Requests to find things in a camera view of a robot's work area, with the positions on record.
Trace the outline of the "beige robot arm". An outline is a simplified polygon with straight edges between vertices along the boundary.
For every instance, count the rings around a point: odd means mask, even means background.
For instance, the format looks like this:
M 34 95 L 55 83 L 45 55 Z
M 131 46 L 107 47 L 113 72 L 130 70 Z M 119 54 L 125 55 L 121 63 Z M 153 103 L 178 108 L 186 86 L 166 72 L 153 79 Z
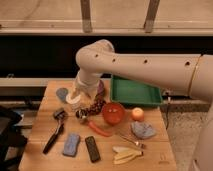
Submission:
M 110 41 L 99 40 L 80 48 L 76 63 L 76 86 L 86 93 L 102 75 L 113 74 L 208 102 L 189 171 L 213 171 L 213 55 L 118 54 Z

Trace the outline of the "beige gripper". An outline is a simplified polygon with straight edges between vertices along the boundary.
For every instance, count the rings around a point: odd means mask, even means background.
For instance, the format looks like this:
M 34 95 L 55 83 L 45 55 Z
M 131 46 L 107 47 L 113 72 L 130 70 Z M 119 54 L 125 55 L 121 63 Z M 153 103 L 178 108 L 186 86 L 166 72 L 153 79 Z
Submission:
M 98 83 L 88 85 L 80 79 L 79 75 L 77 75 L 75 78 L 75 90 L 73 93 L 71 93 L 70 99 L 73 100 L 78 97 L 80 93 L 84 93 L 87 101 L 90 103 L 94 103 L 94 96 L 97 93 L 97 89 Z

